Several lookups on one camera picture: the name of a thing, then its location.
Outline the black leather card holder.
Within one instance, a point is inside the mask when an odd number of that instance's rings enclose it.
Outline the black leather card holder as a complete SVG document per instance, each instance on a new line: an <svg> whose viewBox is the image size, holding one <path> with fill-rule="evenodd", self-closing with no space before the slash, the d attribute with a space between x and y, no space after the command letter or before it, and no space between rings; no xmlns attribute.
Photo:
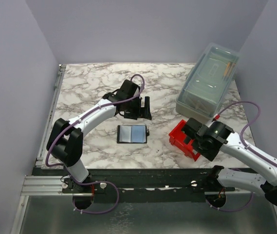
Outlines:
<svg viewBox="0 0 277 234"><path fill-rule="evenodd" d="M149 129L146 125L118 125L118 144L146 144L148 141Z"/></svg>

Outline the red plastic bin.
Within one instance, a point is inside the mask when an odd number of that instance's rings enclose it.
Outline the red plastic bin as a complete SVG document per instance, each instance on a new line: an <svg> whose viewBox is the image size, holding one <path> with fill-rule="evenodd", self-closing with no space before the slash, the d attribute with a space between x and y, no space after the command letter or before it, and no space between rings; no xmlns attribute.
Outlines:
<svg viewBox="0 0 277 234"><path fill-rule="evenodd" d="M185 143L184 140L186 139L186 134L182 132L182 128L185 126L186 121L181 120L174 129L168 134L169 136L169 143L178 149L180 149L186 157L192 158L194 161L200 157L200 153L195 153L191 143Z"/></svg>

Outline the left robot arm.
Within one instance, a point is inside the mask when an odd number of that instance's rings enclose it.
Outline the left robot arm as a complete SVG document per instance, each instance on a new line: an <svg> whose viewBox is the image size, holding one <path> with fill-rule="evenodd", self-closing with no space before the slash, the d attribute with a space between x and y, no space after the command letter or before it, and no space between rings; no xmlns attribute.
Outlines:
<svg viewBox="0 0 277 234"><path fill-rule="evenodd" d="M124 112L124 118L151 120L150 97L145 97L144 106L141 106L141 101L140 97L127 102L101 99L91 109L71 120L60 118L54 123L46 146L47 157L52 155L65 166L75 179L74 187L79 192L86 192L91 185L87 178L90 173L81 160L83 138L103 121L119 112Z"/></svg>

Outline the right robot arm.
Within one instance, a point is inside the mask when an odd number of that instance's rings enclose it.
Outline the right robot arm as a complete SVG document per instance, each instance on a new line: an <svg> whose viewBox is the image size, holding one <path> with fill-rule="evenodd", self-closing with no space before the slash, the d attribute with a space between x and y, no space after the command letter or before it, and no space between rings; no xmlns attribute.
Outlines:
<svg viewBox="0 0 277 234"><path fill-rule="evenodd" d="M264 195L270 203L277 206L277 158L241 140L237 132L220 121L204 125L190 118L185 127L186 134L193 141L193 149L209 161L223 152L255 171L254 174L235 172L216 166L212 176L206 179L210 190L217 191L221 187L241 188Z"/></svg>

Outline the clear plastic storage box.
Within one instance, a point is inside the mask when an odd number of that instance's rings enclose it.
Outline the clear plastic storage box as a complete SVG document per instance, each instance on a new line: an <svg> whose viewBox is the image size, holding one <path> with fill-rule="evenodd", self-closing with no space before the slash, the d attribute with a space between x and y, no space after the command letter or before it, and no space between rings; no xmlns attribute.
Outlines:
<svg viewBox="0 0 277 234"><path fill-rule="evenodd" d="M192 113L213 117L234 79L239 59L239 52L209 44L185 79L176 98L176 112L185 117Z"/></svg>

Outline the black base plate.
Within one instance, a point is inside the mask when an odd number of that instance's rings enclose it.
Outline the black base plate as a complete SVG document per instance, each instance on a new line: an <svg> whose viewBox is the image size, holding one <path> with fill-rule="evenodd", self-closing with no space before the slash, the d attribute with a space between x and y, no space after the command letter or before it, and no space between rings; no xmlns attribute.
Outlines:
<svg viewBox="0 0 277 234"><path fill-rule="evenodd" d="M65 170L34 168L31 184L44 193L71 195L80 200L94 198L96 203L118 200L134 203L205 202L207 195L228 194L210 179L212 169L91 169L82 185L68 177Z"/></svg>

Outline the aluminium mounting rail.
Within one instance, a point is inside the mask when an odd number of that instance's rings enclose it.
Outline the aluminium mounting rail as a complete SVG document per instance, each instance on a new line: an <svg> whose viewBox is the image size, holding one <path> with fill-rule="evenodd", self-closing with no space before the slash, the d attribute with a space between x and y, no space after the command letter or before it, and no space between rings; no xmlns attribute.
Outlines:
<svg viewBox="0 0 277 234"><path fill-rule="evenodd" d="M218 192L221 187L206 181L207 170L92 170L91 177L79 185L65 176L27 176L25 178L22 195L61 195L61 194L89 194L95 183L95 191L103 192L113 183L120 190L133 191L135 189L153 191L170 189L190 189L195 193Z"/></svg>

